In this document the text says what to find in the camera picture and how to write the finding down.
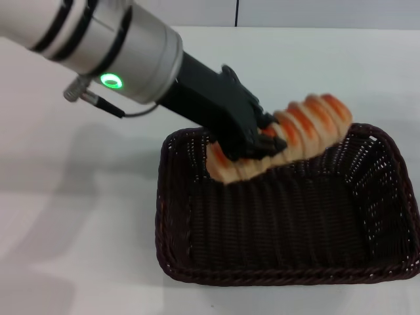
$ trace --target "white surface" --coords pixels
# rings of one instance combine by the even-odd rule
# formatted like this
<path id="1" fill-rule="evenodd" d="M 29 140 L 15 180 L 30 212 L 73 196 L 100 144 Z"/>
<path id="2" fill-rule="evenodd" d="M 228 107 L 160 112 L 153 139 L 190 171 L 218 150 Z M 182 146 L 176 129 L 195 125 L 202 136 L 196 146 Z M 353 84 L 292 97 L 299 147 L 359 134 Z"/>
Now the white surface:
<path id="1" fill-rule="evenodd" d="M 311 92 L 342 98 L 356 121 L 394 137 L 420 196 L 420 31 L 178 30 L 189 53 L 231 65 L 267 110 Z M 192 124 L 163 108 L 120 121 L 68 104 L 68 70 L 1 40 L 0 57 L 0 313 L 420 314 L 420 278 L 250 288 L 169 279 L 155 258 L 159 150 Z"/>
<path id="2" fill-rule="evenodd" d="M 236 0 L 135 0 L 169 25 L 234 26 Z"/>
<path id="3" fill-rule="evenodd" d="M 240 0 L 239 26 L 420 29 L 418 0 Z"/>

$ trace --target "white wall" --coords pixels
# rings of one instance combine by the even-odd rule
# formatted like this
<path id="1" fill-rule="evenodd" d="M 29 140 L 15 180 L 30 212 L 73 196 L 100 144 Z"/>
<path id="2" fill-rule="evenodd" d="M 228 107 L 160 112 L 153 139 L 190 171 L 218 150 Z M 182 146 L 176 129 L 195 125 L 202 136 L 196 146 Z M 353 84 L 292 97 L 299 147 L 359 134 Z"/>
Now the white wall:
<path id="1" fill-rule="evenodd" d="M 136 0 L 170 25 L 233 26 L 236 0 Z M 239 0 L 238 26 L 420 30 L 420 0 Z"/>
<path id="2" fill-rule="evenodd" d="M 136 0 L 170 25 L 234 26 L 236 0 Z"/>
<path id="3" fill-rule="evenodd" d="M 420 29 L 419 0 L 240 0 L 239 26 Z"/>

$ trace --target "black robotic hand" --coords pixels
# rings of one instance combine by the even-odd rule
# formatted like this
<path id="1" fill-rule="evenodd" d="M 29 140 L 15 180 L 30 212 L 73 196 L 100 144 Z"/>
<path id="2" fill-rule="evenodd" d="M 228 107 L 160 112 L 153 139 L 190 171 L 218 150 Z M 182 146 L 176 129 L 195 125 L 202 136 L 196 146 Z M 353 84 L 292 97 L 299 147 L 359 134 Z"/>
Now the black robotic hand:
<path id="1" fill-rule="evenodd" d="M 232 161 L 274 156 L 287 147 L 284 140 L 258 132 L 277 120 L 228 66 L 215 73 L 184 53 L 177 80 L 158 104 L 208 128 Z"/>

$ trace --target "cable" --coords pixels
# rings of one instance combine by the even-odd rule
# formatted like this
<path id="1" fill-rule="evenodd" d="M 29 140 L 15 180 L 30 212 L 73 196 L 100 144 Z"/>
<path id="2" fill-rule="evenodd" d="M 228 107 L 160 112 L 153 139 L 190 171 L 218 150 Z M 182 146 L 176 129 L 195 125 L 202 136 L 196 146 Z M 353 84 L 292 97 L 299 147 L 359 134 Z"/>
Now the cable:
<path id="1" fill-rule="evenodd" d="M 145 116 L 145 115 L 150 114 L 151 112 L 153 112 L 158 107 L 159 107 L 159 104 L 156 104 L 156 105 L 152 106 L 151 108 L 149 108 L 148 110 L 145 110 L 143 112 L 133 113 L 133 114 L 125 114 L 124 115 L 124 118 L 136 118 L 136 117 Z"/>

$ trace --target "woven pattern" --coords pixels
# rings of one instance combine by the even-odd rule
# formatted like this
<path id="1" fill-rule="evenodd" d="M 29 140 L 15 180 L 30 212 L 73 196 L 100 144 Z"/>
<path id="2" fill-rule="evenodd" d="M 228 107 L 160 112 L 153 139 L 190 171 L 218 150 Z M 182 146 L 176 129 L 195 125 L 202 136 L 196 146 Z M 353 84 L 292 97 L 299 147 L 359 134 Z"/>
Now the woven pattern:
<path id="1" fill-rule="evenodd" d="M 224 186 L 204 129 L 163 144 L 156 248 L 170 277 L 206 285 L 358 284 L 420 272 L 420 223 L 395 143 L 355 124 L 319 157 Z"/>

